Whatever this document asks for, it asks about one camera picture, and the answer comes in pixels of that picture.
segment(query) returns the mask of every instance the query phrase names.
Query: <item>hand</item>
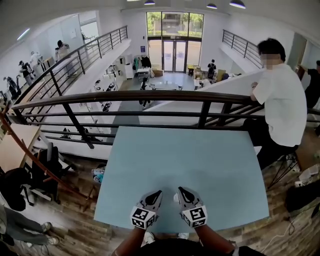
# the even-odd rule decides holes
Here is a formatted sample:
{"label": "hand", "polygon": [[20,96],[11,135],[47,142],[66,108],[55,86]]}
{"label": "hand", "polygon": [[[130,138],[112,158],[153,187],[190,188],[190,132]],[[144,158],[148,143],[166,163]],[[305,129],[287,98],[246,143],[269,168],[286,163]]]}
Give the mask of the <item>hand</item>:
{"label": "hand", "polygon": [[258,85],[258,83],[257,83],[257,82],[253,82],[253,83],[251,84],[252,89],[256,88],[256,87],[257,87],[257,85]]}
{"label": "hand", "polygon": [[132,225],[146,230],[157,221],[157,211],[160,208],[163,192],[158,190],[144,194],[139,203],[133,207],[130,218]]}
{"label": "hand", "polygon": [[208,215],[206,206],[203,204],[199,194],[190,188],[179,187],[179,204],[182,219],[191,227],[196,228],[207,223]]}

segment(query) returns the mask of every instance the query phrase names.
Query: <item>glass door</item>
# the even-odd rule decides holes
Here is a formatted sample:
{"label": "glass door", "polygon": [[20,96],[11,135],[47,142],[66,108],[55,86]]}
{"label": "glass door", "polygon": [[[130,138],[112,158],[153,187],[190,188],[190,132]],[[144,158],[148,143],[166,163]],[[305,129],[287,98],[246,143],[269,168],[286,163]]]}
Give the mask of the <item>glass door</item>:
{"label": "glass door", "polygon": [[174,41],[163,41],[163,70],[174,71]]}
{"label": "glass door", "polygon": [[185,72],[186,69],[186,41],[175,41],[174,72]]}

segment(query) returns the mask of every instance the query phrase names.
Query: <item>recessed light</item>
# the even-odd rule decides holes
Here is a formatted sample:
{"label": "recessed light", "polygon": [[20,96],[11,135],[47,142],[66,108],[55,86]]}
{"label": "recessed light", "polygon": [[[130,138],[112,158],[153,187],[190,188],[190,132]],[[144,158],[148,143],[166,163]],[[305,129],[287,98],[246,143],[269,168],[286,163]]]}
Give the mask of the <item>recessed light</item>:
{"label": "recessed light", "polygon": [[211,8],[211,9],[218,9],[214,3],[208,3],[208,5],[206,7]]}
{"label": "recessed light", "polygon": [[24,31],[16,40],[18,41],[18,40],[20,40],[22,37],[24,37],[25,34],[29,32],[29,30],[30,30],[30,28],[28,28],[26,31]]}
{"label": "recessed light", "polygon": [[151,6],[151,5],[155,5],[155,4],[156,3],[153,0],[146,0],[145,3],[144,3],[145,6]]}
{"label": "recessed light", "polygon": [[246,9],[244,2],[242,2],[241,0],[231,0],[230,5],[241,9]]}

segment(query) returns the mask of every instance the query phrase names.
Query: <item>stool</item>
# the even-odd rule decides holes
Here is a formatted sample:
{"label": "stool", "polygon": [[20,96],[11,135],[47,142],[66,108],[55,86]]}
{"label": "stool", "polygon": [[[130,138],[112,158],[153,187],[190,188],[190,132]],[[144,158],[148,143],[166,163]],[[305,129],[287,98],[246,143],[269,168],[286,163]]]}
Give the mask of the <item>stool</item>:
{"label": "stool", "polygon": [[[284,166],[285,162],[287,162],[287,161],[290,161],[290,164],[283,171],[283,173],[280,174],[280,176],[277,178],[279,172],[282,170],[282,167]],[[268,186],[268,189],[270,189],[272,186],[274,186],[276,183],[278,183],[284,176],[286,176],[291,170],[293,170],[296,167],[296,165],[298,164],[296,150],[294,152],[283,155],[280,158],[280,160],[277,160],[276,162],[282,162],[282,163],[281,163],[280,168],[278,169],[276,175],[274,176],[272,182]]]}

